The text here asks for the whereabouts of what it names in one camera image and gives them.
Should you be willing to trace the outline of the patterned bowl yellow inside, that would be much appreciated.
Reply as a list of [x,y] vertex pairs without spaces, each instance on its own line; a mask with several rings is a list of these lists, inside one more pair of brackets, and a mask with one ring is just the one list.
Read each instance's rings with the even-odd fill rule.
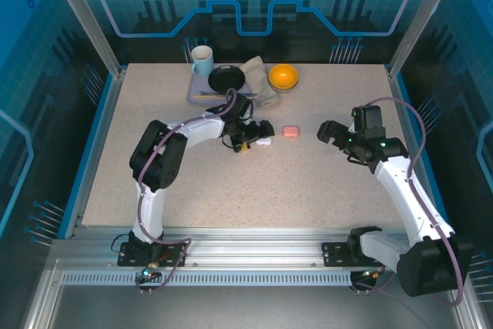
[[268,79],[274,91],[284,93],[297,86],[299,73],[292,65],[277,64],[270,69]]

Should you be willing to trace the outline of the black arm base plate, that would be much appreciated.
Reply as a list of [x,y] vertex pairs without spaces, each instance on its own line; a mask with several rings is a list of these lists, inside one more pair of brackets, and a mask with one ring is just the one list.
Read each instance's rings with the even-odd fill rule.
[[325,267],[382,267],[380,261],[354,252],[347,242],[326,242],[321,244]]
[[184,257],[180,254],[185,249],[184,243],[164,245],[145,244],[137,246],[125,242],[120,246],[117,265],[119,267],[173,267],[176,262],[178,266],[184,266]]

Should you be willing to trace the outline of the black plate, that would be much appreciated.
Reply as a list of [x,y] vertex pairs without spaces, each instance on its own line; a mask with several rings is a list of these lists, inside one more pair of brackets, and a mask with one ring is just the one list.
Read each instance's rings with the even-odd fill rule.
[[226,93],[228,89],[240,90],[245,81],[243,71],[234,65],[216,67],[208,77],[210,88],[218,93]]

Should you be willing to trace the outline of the chopsticks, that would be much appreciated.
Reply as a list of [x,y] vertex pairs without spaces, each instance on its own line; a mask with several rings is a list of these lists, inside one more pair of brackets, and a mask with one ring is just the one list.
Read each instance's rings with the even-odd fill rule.
[[[240,94],[240,95],[243,95],[243,96],[246,96],[246,97],[256,97],[257,94],[256,93],[252,93],[252,92],[237,92],[237,94]],[[227,93],[226,92],[206,92],[206,91],[200,91],[200,94],[199,96],[226,96]]]

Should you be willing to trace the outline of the lavender serving tray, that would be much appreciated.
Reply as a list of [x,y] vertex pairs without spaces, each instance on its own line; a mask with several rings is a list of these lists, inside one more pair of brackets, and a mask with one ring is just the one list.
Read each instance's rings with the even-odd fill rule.
[[[221,65],[231,65],[231,64],[213,64],[213,69],[215,69],[216,67],[219,67]],[[200,91],[215,92],[209,86],[208,77],[209,76],[199,76],[199,75],[192,73],[192,78],[191,78],[191,81],[189,84],[189,91],[188,91],[188,96],[187,96],[189,103],[196,105],[196,106],[218,106],[220,103],[225,103],[226,99],[217,99],[217,100],[195,100],[195,99],[193,99],[193,96],[199,95]],[[237,90],[237,92],[251,92],[251,91],[250,91],[250,88],[245,83],[240,90]],[[256,102],[255,97],[247,97],[247,98],[252,99],[254,102]]]

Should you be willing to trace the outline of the aluminium frame post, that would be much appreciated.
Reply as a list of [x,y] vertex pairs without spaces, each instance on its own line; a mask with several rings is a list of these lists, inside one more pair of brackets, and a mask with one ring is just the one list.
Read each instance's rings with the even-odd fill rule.
[[389,79],[396,79],[441,0],[423,0],[398,45],[387,68]]
[[108,39],[99,26],[89,3],[86,0],[66,0],[82,28],[89,37],[90,42],[97,51],[100,59],[107,68],[109,74],[119,79],[122,73],[121,65],[114,54]]

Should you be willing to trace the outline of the blue table edge strip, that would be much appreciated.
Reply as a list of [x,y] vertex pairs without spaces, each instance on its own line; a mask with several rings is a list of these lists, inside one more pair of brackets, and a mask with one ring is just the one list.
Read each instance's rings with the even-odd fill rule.
[[[397,76],[391,80],[391,90],[395,98],[404,100],[411,105],[411,98],[400,73],[398,73]],[[422,141],[421,127],[415,114],[413,114],[409,108],[406,108],[400,103],[396,103],[395,106],[401,128],[403,129],[407,150],[412,157],[415,157]],[[414,171],[416,172],[416,175],[418,176],[418,179],[420,180],[421,185],[427,195],[430,197],[431,201],[435,205],[435,208],[438,210],[438,213],[445,221],[449,222],[447,211],[444,207],[444,202],[440,194],[440,190],[438,189],[438,184],[435,179],[426,149],[423,149],[421,155],[418,157]]]
[[72,237],[74,227],[77,223],[79,213],[86,205],[90,193],[90,183],[93,181],[95,170],[97,167],[95,155],[98,153],[96,144],[99,140],[98,131],[104,120],[106,105],[112,95],[116,79],[108,75],[106,83],[103,87],[102,95],[96,107],[96,113],[92,121],[91,129],[86,140],[85,148],[80,159],[74,183],[72,185],[69,199],[66,204],[65,213],[62,217],[62,222],[59,227],[57,238],[60,240],[69,239]]

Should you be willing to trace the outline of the light blue mug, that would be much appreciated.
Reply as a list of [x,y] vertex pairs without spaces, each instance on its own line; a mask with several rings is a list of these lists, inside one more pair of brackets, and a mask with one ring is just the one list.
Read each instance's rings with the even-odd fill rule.
[[199,76],[208,76],[213,71],[213,49],[208,45],[198,45],[191,52],[191,71]]

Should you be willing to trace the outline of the aluminium front rail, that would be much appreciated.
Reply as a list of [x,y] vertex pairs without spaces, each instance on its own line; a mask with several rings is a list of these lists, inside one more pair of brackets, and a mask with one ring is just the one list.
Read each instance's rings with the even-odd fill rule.
[[[118,227],[79,228],[75,236],[56,240],[50,258],[73,269],[117,267],[119,245],[127,239]],[[348,230],[295,228],[182,228],[165,230],[171,240],[190,238],[187,270],[363,270],[368,267],[325,267],[321,244],[347,242]]]

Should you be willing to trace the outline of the folded grey-green cloth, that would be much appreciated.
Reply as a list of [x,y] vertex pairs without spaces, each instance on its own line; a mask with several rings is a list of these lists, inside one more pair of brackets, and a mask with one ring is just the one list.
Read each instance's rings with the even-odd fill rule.
[[267,69],[259,55],[240,65],[240,70],[245,75],[245,83],[250,91],[256,95],[258,106],[267,108],[279,102],[279,96],[269,84]]

